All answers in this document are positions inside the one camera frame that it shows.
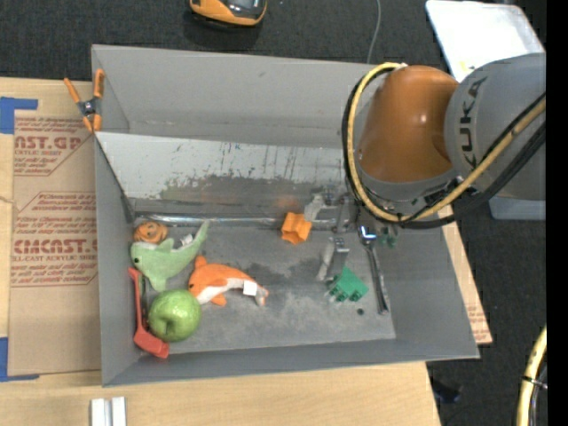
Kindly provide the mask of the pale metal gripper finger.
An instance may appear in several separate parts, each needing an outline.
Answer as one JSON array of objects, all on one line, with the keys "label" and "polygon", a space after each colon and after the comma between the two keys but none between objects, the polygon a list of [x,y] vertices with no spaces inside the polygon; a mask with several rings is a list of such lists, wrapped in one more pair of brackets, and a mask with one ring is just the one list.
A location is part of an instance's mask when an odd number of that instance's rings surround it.
[{"label": "pale metal gripper finger", "polygon": [[319,270],[318,270],[318,273],[316,275],[317,280],[323,281],[327,277],[327,272],[328,272],[334,251],[335,251],[334,238],[329,237],[327,239],[325,247],[323,248],[323,251],[321,252]]},{"label": "pale metal gripper finger", "polygon": [[332,237],[330,241],[332,254],[328,265],[328,279],[335,280],[343,272],[350,249],[346,246],[345,240],[342,237],[335,236]]}]

